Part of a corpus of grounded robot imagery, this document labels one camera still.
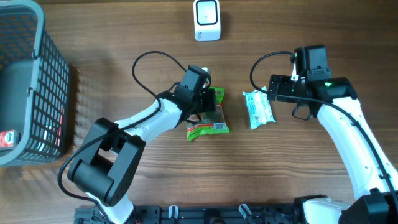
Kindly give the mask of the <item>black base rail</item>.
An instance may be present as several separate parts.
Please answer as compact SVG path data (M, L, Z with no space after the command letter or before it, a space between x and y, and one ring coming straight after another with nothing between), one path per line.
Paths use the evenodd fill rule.
M135 206L128 223L303 223L304 217L298 206L292 203L242 204L240 206L215 207L160 207L158 205Z

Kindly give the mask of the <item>white barcode scanner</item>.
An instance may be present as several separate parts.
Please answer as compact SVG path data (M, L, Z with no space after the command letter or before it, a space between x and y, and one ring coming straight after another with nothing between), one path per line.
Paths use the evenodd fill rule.
M221 37L221 15L219 0L194 0L193 20L195 40L217 41Z

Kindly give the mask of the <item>red small box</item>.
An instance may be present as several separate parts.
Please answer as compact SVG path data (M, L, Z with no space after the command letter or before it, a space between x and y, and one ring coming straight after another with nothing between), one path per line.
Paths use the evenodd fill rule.
M16 131L15 130L10 130L10 131L1 131L0 133L0 147L1 149L10 149L16 146Z

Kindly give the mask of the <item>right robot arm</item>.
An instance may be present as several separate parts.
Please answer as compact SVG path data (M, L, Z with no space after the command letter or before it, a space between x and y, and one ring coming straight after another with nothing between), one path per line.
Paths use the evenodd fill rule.
M397 170L370 130L352 84L332 77L323 45L297 48L291 61L291 76L271 76L268 99L309 108L333 140L355 197L351 205L324 195L298 198L299 221L397 223Z

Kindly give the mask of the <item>green snack bag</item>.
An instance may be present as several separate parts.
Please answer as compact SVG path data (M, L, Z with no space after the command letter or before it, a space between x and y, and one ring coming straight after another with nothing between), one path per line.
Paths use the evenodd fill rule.
M215 90L216 110L199 113L199 116L193 114L189 117L188 120L193 121L193 123L187 123L187 139L189 141L202 135L229 133L222 107L224 88L211 87L211 89Z

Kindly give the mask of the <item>grey plastic shopping basket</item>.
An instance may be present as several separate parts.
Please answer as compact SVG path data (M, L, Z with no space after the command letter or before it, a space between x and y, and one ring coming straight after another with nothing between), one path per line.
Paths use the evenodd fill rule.
M47 164L65 152L72 76L34 1L1 1L2 166Z

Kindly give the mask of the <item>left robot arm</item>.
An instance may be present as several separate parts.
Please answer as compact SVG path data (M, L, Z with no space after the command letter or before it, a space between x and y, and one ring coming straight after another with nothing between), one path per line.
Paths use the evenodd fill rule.
M215 91L206 67L190 65L173 92L159 93L140 113L116 122L98 119L68 170L67 177L94 201L107 223L132 222L126 192L146 144L193 114L213 111Z

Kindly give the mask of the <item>teal white snack packet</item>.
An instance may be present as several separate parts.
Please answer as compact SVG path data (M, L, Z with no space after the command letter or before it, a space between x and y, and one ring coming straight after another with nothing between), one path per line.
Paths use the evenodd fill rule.
M259 90L254 90L250 93L243 92L243 96L246 99L251 129L257 129L259 126L267 123L275 123L267 94Z

